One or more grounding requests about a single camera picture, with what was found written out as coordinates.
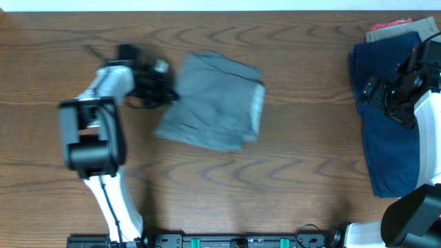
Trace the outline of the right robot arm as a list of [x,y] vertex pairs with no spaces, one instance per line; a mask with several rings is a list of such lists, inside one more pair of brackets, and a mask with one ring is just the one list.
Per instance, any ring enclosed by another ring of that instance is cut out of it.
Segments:
[[355,45],[350,77],[379,221],[345,223],[329,247],[440,246],[440,43],[416,32]]

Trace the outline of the grey shorts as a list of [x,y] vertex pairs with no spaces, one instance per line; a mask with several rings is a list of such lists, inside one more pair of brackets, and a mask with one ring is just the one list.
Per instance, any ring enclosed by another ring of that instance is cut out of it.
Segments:
[[193,53],[175,90],[179,100],[162,116],[157,137],[224,152],[258,140],[265,102],[260,69],[217,52]]

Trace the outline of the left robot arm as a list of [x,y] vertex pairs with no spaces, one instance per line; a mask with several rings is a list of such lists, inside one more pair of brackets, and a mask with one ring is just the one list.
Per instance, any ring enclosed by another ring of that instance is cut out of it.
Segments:
[[132,200],[125,177],[127,146],[119,106],[129,98],[141,108],[154,109],[178,100],[169,83],[170,65],[157,59],[140,60],[141,51],[120,44],[109,59],[88,45],[102,60],[90,86],[75,99],[59,104],[61,149],[66,167],[94,194],[107,222],[106,236],[71,236],[67,247],[154,247],[144,231],[144,220]]

